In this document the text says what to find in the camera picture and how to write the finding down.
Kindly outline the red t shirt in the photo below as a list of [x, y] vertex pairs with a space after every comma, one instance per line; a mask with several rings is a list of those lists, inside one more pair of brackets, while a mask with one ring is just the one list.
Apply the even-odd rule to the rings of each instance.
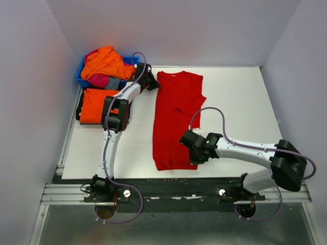
[[206, 97], [202, 95], [203, 76], [187, 71], [166, 73], [159, 71], [160, 84], [155, 106], [153, 126], [153, 160], [159, 171], [196, 170], [189, 157], [189, 150], [179, 141], [193, 122], [200, 127], [201, 109]]

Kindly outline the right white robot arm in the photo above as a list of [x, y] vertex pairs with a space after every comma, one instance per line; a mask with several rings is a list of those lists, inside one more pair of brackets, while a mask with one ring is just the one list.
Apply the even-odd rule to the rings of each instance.
[[191, 164], [204, 164], [209, 159], [230, 158], [264, 167], [256, 173], [244, 173], [236, 186], [226, 191], [233, 201], [247, 201], [259, 191], [280, 187], [287, 191], [301, 189], [307, 166], [306, 159], [288, 141], [256, 144], [229, 140], [218, 133], [203, 137], [186, 130], [180, 141], [189, 150]]

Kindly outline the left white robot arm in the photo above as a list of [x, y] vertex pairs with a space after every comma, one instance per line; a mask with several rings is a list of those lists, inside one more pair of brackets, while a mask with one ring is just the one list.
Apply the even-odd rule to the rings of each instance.
[[99, 198], [103, 202], [113, 197], [117, 186], [113, 181], [114, 160], [122, 132], [129, 124], [131, 103], [144, 90], [152, 91], [160, 87], [150, 64], [139, 62], [134, 67], [135, 78], [127, 82], [116, 95], [104, 99], [101, 118], [104, 136], [102, 156], [88, 191], [92, 198]]

